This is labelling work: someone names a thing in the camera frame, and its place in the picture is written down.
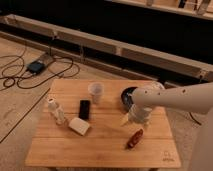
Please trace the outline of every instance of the small bottle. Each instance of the small bottle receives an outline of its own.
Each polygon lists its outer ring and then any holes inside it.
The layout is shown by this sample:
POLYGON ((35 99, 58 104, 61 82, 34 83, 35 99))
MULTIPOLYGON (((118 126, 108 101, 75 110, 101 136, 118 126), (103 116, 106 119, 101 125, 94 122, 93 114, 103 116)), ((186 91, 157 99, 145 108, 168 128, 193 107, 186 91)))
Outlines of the small bottle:
POLYGON ((48 109, 49 112, 55 117, 56 123, 58 125, 61 125, 66 121, 66 118, 64 117, 64 111, 61 105, 54 99, 48 100, 48 109))

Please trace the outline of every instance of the smartphone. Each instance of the smartphone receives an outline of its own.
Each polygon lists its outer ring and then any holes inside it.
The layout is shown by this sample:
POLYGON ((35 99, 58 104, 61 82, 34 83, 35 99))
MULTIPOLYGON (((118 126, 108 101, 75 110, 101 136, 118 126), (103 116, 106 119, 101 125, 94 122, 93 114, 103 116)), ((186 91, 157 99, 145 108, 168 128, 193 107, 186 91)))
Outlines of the smartphone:
POLYGON ((89 119, 90 112, 90 101, 89 100, 81 100, 80 101, 80 110, 79 110, 79 118, 83 120, 89 119))

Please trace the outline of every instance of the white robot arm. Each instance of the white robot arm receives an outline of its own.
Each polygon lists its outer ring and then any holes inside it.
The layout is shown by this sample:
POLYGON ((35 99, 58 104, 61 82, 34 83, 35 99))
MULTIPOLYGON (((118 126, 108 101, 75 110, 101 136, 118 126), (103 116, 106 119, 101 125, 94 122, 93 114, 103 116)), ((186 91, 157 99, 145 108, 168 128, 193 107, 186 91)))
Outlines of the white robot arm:
POLYGON ((171 107, 206 114, 192 154, 189 171, 213 170, 213 83, 164 89, 157 82, 137 88, 132 93, 133 105, 126 118, 145 123, 155 106, 171 107))

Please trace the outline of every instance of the wooden table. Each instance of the wooden table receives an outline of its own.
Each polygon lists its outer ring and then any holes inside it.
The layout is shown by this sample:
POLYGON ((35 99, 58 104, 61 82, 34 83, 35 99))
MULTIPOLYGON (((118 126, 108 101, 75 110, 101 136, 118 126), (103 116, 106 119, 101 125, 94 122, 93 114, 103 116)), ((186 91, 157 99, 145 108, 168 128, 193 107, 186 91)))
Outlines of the wooden table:
MULTIPOLYGON (((78 116, 81 99, 90 99, 87 87, 95 80, 55 80, 49 98, 55 98, 71 120, 78 116)), ((66 126, 57 126, 47 104, 32 140, 27 166, 80 168, 178 168, 180 159, 164 108, 157 107, 144 132, 143 140, 126 150, 128 139, 141 125, 120 127, 126 113, 121 102, 122 91, 140 87, 146 81, 100 80, 105 94, 100 105, 91 105, 91 129, 85 137, 66 126)))

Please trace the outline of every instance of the white cup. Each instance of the white cup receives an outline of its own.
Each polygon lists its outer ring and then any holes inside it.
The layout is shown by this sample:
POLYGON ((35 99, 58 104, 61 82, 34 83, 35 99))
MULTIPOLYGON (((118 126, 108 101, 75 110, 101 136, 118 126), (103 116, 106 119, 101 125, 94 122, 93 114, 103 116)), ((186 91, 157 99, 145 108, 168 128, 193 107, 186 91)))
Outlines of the white cup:
POLYGON ((94 104, 99 104, 102 95, 104 94, 104 85, 102 83, 91 83, 88 86, 88 91, 92 96, 92 102, 94 104))

